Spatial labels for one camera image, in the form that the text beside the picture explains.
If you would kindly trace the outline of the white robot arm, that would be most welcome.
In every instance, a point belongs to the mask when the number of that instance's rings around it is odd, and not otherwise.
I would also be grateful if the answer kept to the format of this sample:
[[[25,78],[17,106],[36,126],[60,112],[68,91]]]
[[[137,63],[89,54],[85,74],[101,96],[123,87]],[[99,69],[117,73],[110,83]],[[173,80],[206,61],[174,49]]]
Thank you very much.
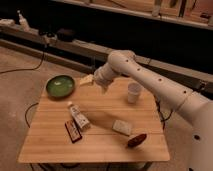
[[[135,61],[130,50],[113,50],[107,62],[93,74],[80,80],[81,85],[108,86],[121,74],[127,75],[165,101],[193,126],[188,171],[213,171],[213,100],[198,92],[146,69]]]

